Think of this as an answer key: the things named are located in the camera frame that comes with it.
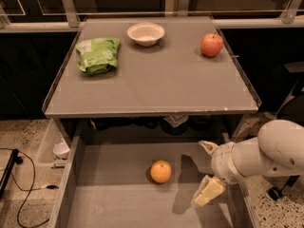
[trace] crumpled wrapper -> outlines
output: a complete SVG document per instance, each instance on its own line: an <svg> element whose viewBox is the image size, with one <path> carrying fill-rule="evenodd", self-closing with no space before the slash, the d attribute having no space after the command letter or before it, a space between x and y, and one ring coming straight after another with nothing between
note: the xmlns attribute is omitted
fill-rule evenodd
<svg viewBox="0 0 304 228"><path fill-rule="evenodd" d="M76 45L81 55L77 67L84 73L106 73L118 65L117 55L120 40L117 38L94 38Z"/></svg>

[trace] white robot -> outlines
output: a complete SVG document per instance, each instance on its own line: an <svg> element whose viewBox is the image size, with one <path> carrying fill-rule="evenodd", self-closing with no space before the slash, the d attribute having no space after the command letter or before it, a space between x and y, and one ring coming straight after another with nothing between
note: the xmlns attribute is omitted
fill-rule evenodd
<svg viewBox="0 0 304 228"><path fill-rule="evenodd" d="M286 120L273 120L261 127L257 137L243 142L218 146L213 142L199 144L212 157L215 176L205 176L193 197L195 206L203 206L252 175L264 177L304 174L304 127Z"/></svg>

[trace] speckled floor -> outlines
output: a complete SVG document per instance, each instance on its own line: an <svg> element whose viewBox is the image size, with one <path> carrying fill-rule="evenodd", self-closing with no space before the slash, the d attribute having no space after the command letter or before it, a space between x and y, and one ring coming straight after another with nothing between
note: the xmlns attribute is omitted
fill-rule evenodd
<svg viewBox="0 0 304 228"><path fill-rule="evenodd" d="M260 127L270 121L271 114L253 115L245 118L241 128L237 131L234 141L238 142L248 135L255 136ZM2 121L0 122L0 147L18 148L33 160L48 128L49 120L34 121ZM0 150L0 171L2 171L10 157L10 151ZM24 162L15 164L12 174L23 189L29 189L32 182L32 166L26 157ZM20 212L19 221L23 226L35 226L50 216L58 189L46 189L46 185L60 184L63 169L52 169L49 166L36 165L36 179L34 188L27 202ZM247 179L249 199L260 227L304 227L304 180L302 177L295 183L291 192L278 201L269 198L266 191L273 187L282 187L287 178L263 178L253 176ZM0 227L20 227L17 214L27 191L21 191L12 178L0 200Z"/></svg>

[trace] green packet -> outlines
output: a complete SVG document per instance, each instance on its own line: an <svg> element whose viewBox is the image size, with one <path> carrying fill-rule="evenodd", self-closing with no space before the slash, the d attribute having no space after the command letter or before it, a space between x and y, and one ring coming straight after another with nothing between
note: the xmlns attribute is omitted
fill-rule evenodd
<svg viewBox="0 0 304 228"><path fill-rule="evenodd" d="M77 67L84 73L95 75L106 73L117 67L117 51L120 40L117 38L94 38L76 45L81 55Z"/></svg>

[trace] black pole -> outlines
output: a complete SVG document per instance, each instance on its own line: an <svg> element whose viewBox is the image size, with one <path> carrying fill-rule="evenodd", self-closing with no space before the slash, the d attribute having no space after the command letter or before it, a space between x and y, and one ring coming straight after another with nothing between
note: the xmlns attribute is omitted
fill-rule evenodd
<svg viewBox="0 0 304 228"><path fill-rule="evenodd" d="M9 157L9 162L7 164L6 169L4 170L4 174L0 180L0 200L2 198L3 192L6 189L10 173L12 170L13 165L15 164L17 157L18 157L19 150L18 149L13 149L11 151L10 157Z"/></svg>

